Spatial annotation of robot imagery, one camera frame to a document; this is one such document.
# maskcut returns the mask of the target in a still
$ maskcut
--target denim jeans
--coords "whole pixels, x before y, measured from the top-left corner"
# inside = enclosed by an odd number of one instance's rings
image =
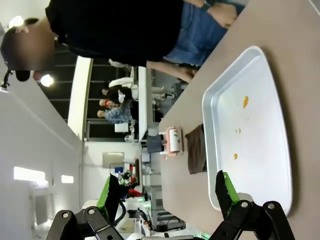
[[[238,14],[245,8],[241,4],[228,0],[218,2],[234,5]],[[221,27],[207,12],[185,2],[176,45],[164,59],[172,63],[201,66],[226,32],[227,29]]]

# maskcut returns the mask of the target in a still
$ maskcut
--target light fixture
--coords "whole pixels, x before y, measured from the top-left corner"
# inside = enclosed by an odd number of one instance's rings
[[[46,74],[40,79],[40,83],[45,87],[50,87],[54,83],[54,79],[49,74]]]
[[[63,184],[73,184],[74,183],[74,177],[73,176],[62,175],[61,176],[61,182]]]
[[[15,180],[31,181],[38,184],[46,182],[46,174],[43,171],[31,170],[18,166],[13,168],[13,178]]]
[[[9,29],[13,27],[21,26],[23,24],[24,24],[24,19],[22,18],[22,16],[15,16],[9,22]]]
[[[124,153],[123,152],[108,152],[109,155],[119,155],[119,156],[123,156]]]

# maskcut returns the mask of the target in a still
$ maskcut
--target hand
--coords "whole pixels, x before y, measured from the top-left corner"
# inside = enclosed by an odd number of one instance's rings
[[[226,29],[231,27],[238,16],[236,7],[226,3],[217,2],[207,12]]]
[[[198,70],[191,67],[181,67],[181,80],[190,83]]]

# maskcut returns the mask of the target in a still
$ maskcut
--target white tray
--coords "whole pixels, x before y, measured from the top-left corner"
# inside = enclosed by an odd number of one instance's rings
[[[202,112],[212,206],[220,210],[215,186],[217,172],[223,170],[238,193],[249,194],[260,206],[277,201],[287,215],[293,194],[287,133],[275,82],[259,47],[246,49],[205,91]]]

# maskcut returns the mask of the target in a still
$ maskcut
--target folded cloth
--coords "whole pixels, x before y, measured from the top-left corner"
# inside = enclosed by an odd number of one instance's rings
[[[185,135],[188,151],[188,169],[190,174],[207,171],[206,142],[204,125],[197,126]]]

